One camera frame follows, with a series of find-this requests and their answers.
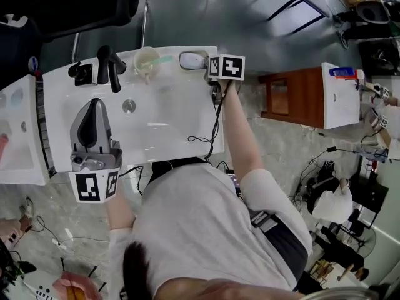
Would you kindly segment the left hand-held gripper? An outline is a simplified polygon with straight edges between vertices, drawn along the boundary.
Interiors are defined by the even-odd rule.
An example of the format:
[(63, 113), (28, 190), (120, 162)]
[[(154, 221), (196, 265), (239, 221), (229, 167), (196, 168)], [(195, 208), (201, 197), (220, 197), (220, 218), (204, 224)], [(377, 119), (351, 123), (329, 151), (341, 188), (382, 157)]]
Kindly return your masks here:
[[(99, 98), (92, 99), (81, 108), (70, 128), (73, 152), (69, 180), (78, 203), (101, 204), (116, 194), (122, 150), (118, 141), (110, 144), (110, 138), (105, 104)], [(88, 148), (98, 152), (89, 152)]]

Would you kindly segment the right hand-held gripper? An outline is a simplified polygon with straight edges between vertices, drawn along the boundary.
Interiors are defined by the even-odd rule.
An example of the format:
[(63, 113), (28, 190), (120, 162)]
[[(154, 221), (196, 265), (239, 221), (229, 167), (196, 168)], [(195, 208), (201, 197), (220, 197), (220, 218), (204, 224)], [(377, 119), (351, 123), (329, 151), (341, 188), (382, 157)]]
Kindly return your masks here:
[[(197, 54), (202, 57), (208, 57), (207, 51), (182, 51), (182, 54)], [(227, 81), (243, 81), (245, 77), (245, 63), (244, 56), (235, 56), (230, 54), (220, 54), (217, 56), (208, 57), (207, 68), (188, 69), (180, 67), (183, 72), (205, 72), (205, 81), (211, 86), (214, 81), (227, 80)]]

